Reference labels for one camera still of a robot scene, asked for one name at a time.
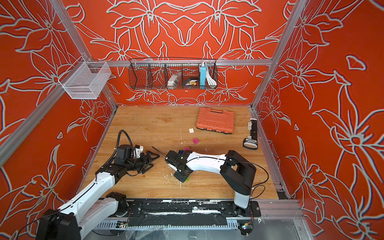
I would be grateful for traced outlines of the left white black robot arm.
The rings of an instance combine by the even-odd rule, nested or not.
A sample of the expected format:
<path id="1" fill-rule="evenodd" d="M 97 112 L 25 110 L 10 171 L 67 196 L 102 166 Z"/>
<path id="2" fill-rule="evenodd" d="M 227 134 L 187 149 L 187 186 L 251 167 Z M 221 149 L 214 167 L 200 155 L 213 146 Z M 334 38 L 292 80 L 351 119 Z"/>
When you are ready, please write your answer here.
<path id="1" fill-rule="evenodd" d="M 145 174 L 160 156 L 139 145 L 121 145 L 117 140 L 112 156 L 96 171 L 82 191 L 57 210 L 47 210 L 37 230 L 37 240 L 82 240 L 105 218 L 130 214 L 127 197 L 112 192 L 96 202 L 124 176 Z"/>

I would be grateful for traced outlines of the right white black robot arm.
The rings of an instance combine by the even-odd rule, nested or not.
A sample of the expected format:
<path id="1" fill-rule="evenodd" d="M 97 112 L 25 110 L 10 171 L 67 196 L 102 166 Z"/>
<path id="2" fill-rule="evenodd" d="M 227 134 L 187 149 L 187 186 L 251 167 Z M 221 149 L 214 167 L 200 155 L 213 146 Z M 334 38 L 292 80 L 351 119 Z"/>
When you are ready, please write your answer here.
<path id="1" fill-rule="evenodd" d="M 181 183 L 190 180 L 197 172 L 208 172 L 221 176 L 234 191 L 235 211 L 247 210 L 254 217 L 253 192 L 269 180 L 268 171 L 252 163 L 234 150 L 226 154 L 208 155 L 193 151 L 178 153 L 169 151 L 166 164 L 174 170 L 174 177 Z"/>

